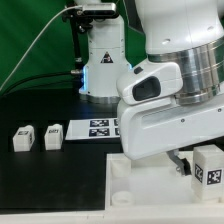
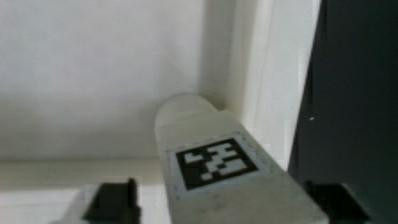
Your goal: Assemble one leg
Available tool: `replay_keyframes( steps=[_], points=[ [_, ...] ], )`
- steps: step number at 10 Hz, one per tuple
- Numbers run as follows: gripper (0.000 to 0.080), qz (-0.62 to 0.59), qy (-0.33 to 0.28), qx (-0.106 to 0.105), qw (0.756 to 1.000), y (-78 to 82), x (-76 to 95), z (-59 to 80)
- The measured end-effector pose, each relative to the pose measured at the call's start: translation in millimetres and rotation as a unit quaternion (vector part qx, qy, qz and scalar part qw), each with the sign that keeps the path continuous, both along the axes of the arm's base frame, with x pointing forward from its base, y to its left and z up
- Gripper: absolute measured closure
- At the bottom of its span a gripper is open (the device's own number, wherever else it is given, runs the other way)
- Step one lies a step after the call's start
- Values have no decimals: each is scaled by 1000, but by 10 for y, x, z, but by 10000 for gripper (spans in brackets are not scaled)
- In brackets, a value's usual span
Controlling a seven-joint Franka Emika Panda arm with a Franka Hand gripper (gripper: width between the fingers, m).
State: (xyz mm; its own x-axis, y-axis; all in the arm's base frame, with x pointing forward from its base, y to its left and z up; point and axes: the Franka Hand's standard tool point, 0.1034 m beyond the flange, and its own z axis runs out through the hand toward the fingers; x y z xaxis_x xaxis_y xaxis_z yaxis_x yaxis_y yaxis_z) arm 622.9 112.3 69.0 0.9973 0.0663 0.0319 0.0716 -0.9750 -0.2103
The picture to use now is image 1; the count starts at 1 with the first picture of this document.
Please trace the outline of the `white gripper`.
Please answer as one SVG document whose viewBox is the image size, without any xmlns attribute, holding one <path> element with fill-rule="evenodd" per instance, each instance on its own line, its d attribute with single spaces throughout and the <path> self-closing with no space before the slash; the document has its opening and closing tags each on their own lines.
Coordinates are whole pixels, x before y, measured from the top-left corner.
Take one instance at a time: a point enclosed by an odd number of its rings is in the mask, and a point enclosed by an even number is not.
<svg viewBox="0 0 224 224">
<path fill-rule="evenodd" d="M 224 136 L 224 94 L 189 106 L 174 105 L 169 98 L 135 106 L 121 100 L 117 114 L 128 158 L 137 160 L 168 151 L 182 176 L 191 175 L 191 166 L 179 157 L 178 148 Z"/>
</svg>

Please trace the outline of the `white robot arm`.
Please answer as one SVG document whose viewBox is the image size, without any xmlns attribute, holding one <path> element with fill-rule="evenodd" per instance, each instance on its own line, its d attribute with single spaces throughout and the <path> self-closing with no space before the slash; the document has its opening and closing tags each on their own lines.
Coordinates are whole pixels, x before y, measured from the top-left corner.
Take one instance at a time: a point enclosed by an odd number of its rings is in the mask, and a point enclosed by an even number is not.
<svg viewBox="0 0 224 224">
<path fill-rule="evenodd" d="M 124 154 L 137 160 L 224 136 L 224 0 L 123 0 L 127 21 L 146 37 L 145 60 L 125 59 L 121 19 L 84 0 L 94 18 L 81 90 L 117 102 Z"/>
</svg>

